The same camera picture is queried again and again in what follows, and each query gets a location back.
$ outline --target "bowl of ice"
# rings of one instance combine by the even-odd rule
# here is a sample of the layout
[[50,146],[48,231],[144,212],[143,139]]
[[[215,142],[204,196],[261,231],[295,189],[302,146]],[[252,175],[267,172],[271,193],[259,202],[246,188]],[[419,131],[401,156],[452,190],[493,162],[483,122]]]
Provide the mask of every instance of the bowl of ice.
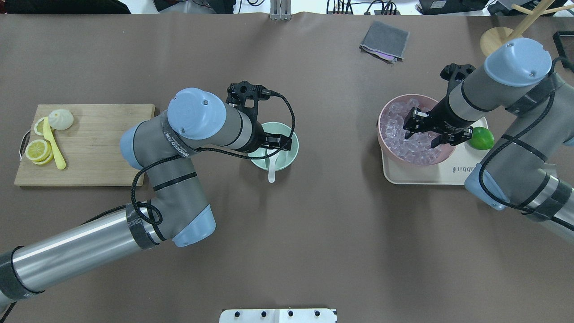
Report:
[[405,94],[389,101],[383,107],[377,121],[377,137],[383,153],[401,162],[429,166],[445,161],[455,150],[451,145],[431,148],[435,132],[416,133],[408,140],[402,127],[412,107],[423,112],[430,111],[438,102],[425,95]]

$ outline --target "light blue joint cap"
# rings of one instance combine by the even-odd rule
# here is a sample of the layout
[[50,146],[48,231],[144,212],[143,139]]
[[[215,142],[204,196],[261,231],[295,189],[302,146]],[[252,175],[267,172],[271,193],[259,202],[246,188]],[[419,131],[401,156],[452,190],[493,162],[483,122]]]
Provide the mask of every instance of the light blue joint cap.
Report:
[[[467,179],[464,181],[464,187],[466,189],[476,195],[479,199],[481,199],[484,203],[492,206],[493,209],[501,211],[505,208],[504,205],[498,203],[497,201],[493,200],[491,197],[486,194],[485,191],[482,190],[480,186],[480,182],[478,181],[478,173],[480,172],[480,168],[482,165],[480,163],[476,164],[474,170],[470,173]],[[508,202],[509,199],[504,195],[502,189],[498,184],[494,181],[492,176],[488,173],[488,171],[484,171],[483,174],[483,181],[486,188],[494,194],[494,196],[498,197],[499,199]]]
[[215,231],[214,214],[211,213],[211,205],[199,213],[172,241],[178,247],[186,247],[205,239]]
[[127,161],[130,166],[136,170],[143,168],[135,158],[134,153],[134,136],[135,131],[138,129],[139,125],[143,124],[143,121],[138,125],[131,127],[128,131],[124,132],[122,137],[119,139],[119,150],[122,152],[123,158]]
[[180,136],[201,140],[221,130],[227,111],[214,94],[190,87],[179,91],[168,107],[169,125]]
[[574,147],[574,137],[568,141],[565,141],[563,144],[566,146]]
[[508,86],[530,86],[550,71],[552,58],[536,40],[517,38],[502,45],[484,61],[491,79]]

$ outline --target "ice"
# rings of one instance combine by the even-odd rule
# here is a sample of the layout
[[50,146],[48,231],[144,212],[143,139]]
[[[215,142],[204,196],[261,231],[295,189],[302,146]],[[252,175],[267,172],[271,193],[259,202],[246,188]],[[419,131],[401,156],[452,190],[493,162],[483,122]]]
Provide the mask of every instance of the ice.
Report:
[[431,165],[440,156],[442,149],[430,148],[432,140],[438,135],[433,132],[416,133],[408,140],[402,127],[405,117],[413,107],[424,110],[416,99],[407,102],[394,102],[381,116],[381,135],[385,144],[399,158],[416,165]]

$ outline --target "wooden cutting board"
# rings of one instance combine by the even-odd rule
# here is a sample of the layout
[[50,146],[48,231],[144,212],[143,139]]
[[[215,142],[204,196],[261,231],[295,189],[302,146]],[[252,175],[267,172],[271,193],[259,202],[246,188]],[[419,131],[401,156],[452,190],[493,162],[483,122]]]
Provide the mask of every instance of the wooden cutting board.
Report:
[[[56,109],[67,109],[74,123],[66,130],[54,130],[56,143],[67,167],[56,168],[52,160],[35,165],[22,157],[14,184],[18,186],[131,186],[138,170],[129,166],[119,150],[123,133],[153,117],[153,104],[38,105],[32,122],[30,142],[43,139],[34,125]],[[144,182],[141,176],[138,185]]]

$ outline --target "pink bowl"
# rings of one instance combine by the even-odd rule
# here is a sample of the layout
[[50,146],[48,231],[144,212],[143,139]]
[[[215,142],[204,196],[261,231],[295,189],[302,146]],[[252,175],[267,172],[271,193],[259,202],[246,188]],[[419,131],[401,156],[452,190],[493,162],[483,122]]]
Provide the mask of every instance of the pink bowl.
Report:
[[400,158],[399,156],[395,155],[395,153],[392,152],[389,149],[389,147],[387,146],[387,144],[385,143],[384,138],[383,138],[385,135],[383,133],[381,133],[381,117],[383,116],[383,114],[385,113],[385,111],[387,109],[390,109],[391,105],[394,102],[408,102],[409,99],[418,100],[418,102],[420,103],[420,105],[422,107],[421,109],[423,112],[430,111],[430,109],[432,109],[438,103],[438,101],[436,101],[433,98],[429,98],[426,95],[404,94],[404,95],[400,95],[400,96],[392,99],[387,104],[385,104],[385,106],[381,110],[381,113],[379,114],[379,118],[377,119],[377,139],[379,140],[379,145],[381,146],[383,153],[386,154],[388,157],[390,157],[393,160],[396,160],[398,162],[403,162],[403,163],[407,163],[409,165],[415,165],[415,166],[420,166],[420,167],[435,165],[435,164],[444,162],[447,158],[449,158],[452,155],[452,152],[455,151],[455,148],[456,148],[455,146],[442,145],[441,148],[443,151],[441,152],[441,154],[438,156],[438,158],[435,160],[434,163],[432,163],[430,165],[417,165],[417,164],[410,163],[410,162],[404,160],[403,158]]

